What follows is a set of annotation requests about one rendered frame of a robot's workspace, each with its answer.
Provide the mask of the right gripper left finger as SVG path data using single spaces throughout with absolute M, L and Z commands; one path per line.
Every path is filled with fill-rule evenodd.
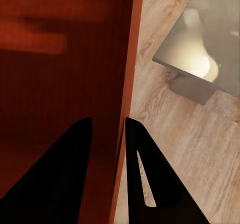
M 0 200 L 0 224 L 78 224 L 93 137 L 74 123 Z

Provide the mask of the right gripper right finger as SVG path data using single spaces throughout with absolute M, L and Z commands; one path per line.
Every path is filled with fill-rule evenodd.
M 210 224 L 144 125 L 125 119 L 129 224 Z M 137 151 L 156 207 L 145 204 Z

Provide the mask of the storage box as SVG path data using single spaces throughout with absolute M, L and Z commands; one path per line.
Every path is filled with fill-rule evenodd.
M 0 200 L 91 117 L 77 224 L 114 224 L 142 1 L 0 0 Z

